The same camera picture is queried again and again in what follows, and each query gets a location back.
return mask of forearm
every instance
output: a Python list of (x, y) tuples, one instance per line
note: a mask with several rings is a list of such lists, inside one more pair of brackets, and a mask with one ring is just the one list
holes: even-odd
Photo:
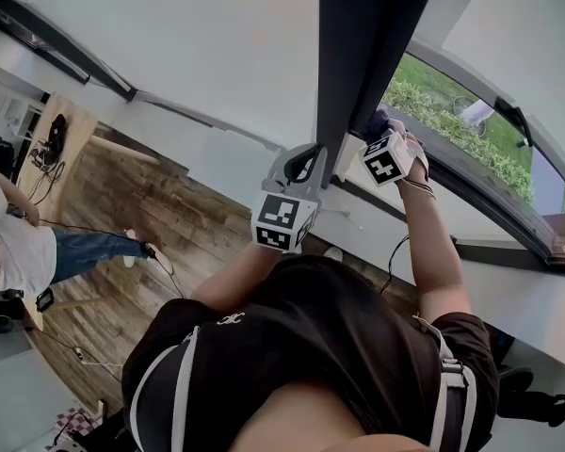
[(412, 274), (421, 293), (463, 287), (460, 258), (435, 200), (406, 183), (400, 185), (410, 234)]
[(0, 189), (4, 193), (7, 201), (14, 204), (27, 214), (31, 214), (36, 206), (21, 192), (19, 187), (14, 185), (0, 173)]
[(190, 297), (220, 313), (232, 313), (249, 299), (280, 257), (278, 250), (249, 243), (232, 261), (201, 283)]

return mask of table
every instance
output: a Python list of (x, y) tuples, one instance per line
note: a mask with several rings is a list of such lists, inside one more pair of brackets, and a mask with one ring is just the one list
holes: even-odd
[[(60, 156), (60, 162), (65, 163), (60, 178), (53, 184), (49, 192), (50, 183), (43, 180), (36, 187), (36, 183), (42, 176), (42, 172), (36, 168), (30, 158), (31, 151), (36, 147), (39, 140), (47, 140), (50, 127), (55, 118), (62, 114), (68, 123), (67, 135), (65, 139), (65, 147)], [(26, 196), (33, 193), (32, 201), (40, 201), (44, 196), (46, 198), (38, 204), (40, 218), (53, 222), (62, 222), (62, 209), (67, 199), (68, 189), (72, 185), (75, 170), (79, 164), (81, 154), (88, 143), (107, 148), (116, 153), (124, 153), (136, 159), (140, 159), (153, 164), (159, 164), (159, 160), (144, 153), (139, 153), (132, 149), (123, 147), (115, 142), (94, 136), (94, 131), (98, 126), (98, 121), (86, 109), (75, 105), (64, 97), (54, 93), (45, 108), (41, 112), (40, 120), (36, 125), (34, 136), (29, 146), (29, 151), (25, 158), (24, 164), (19, 173), (17, 187), (19, 187)], [(33, 324), (39, 329), (43, 329), (42, 313), (36, 308), (36, 297), (24, 294), (24, 307)], [(102, 299), (81, 299), (72, 301), (60, 301), (53, 304), (49, 310), (58, 310), (63, 308), (71, 308), (75, 306), (83, 306), (100, 302)]]

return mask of white sneaker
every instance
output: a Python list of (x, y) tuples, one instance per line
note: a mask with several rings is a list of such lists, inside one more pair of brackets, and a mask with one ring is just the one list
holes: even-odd
[(335, 246), (331, 246), (330, 248), (328, 248), (325, 251), (324, 255), (327, 258), (331, 258), (332, 260), (335, 260), (335, 261), (339, 261), (339, 262), (343, 261), (343, 252)]
[(163, 254), (154, 244), (147, 243), (146, 245), (154, 252), (154, 258), (147, 258), (147, 262), (149, 262), (157, 269), (165, 271), (170, 276), (173, 275), (173, 265), (171, 264), (170, 259), (165, 254)]
[[(125, 230), (125, 235), (130, 239), (136, 239), (136, 231), (134, 230)], [(125, 267), (132, 267), (135, 261), (136, 258), (134, 256), (123, 256), (123, 264)]]

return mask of blue jeans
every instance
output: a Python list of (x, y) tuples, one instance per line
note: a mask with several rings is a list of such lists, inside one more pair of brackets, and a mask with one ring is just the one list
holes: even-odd
[(68, 233), (53, 230), (56, 238), (56, 270), (52, 283), (62, 282), (93, 269), (114, 256), (146, 258), (141, 241), (125, 234)]

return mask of green shrub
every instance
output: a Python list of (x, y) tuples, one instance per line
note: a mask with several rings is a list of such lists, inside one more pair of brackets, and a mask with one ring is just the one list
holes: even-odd
[(392, 79), (382, 101), (447, 137), (512, 187), (526, 202), (533, 202), (529, 172), (512, 156), (503, 155), (492, 142), (470, 132), (459, 117), (436, 108), (431, 98), (418, 86)]

